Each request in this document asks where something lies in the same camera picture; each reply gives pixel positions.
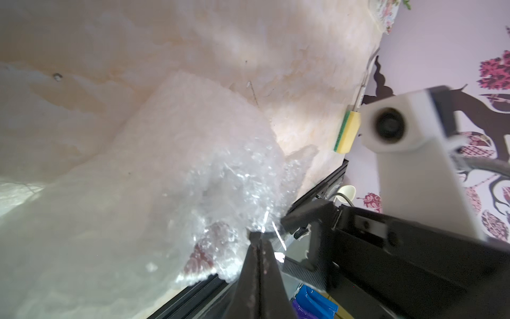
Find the white mug red interior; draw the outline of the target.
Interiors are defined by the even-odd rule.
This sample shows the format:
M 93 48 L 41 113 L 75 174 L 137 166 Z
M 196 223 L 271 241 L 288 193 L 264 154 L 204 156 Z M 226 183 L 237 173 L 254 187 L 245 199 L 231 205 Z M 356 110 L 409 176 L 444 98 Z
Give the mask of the white mug red interior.
M 195 244 L 182 272 L 183 280 L 192 284 L 218 275 L 228 283 L 234 281 L 243 264 L 240 248 L 239 234 L 230 226 L 223 222 L 210 225 Z

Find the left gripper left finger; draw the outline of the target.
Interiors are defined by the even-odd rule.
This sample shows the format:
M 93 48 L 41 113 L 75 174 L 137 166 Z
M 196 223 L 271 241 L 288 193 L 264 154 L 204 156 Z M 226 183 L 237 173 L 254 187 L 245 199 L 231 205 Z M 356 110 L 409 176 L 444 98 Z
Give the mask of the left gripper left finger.
M 262 233 L 251 233 L 236 290 L 224 318 L 296 318 L 287 298 L 272 243 Z

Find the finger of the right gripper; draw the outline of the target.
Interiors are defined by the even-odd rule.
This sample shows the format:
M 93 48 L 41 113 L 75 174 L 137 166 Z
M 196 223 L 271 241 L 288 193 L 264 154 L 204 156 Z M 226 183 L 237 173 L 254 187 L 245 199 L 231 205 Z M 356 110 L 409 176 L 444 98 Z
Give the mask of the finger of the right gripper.
M 313 266 L 308 259 L 297 262 L 285 258 L 282 272 L 314 288 L 316 291 L 326 291 L 328 287 L 328 266 L 319 261 Z

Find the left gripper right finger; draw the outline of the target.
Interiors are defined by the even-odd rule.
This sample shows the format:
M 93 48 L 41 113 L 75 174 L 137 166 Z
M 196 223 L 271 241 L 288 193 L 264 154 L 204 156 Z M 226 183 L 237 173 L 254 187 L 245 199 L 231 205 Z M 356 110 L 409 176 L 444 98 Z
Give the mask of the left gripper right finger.
M 295 209 L 280 219 L 282 227 L 290 233 L 298 227 L 317 225 L 319 234 L 329 233 L 338 216 L 338 207 L 325 199 L 316 199 Z

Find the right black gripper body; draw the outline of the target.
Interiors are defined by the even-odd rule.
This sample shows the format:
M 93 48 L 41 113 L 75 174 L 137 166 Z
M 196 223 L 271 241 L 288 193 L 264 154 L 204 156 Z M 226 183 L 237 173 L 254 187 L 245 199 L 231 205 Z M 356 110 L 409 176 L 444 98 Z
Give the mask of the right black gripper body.
M 354 318 L 508 318 L 509 245 L 342 207 L 327 292 Z

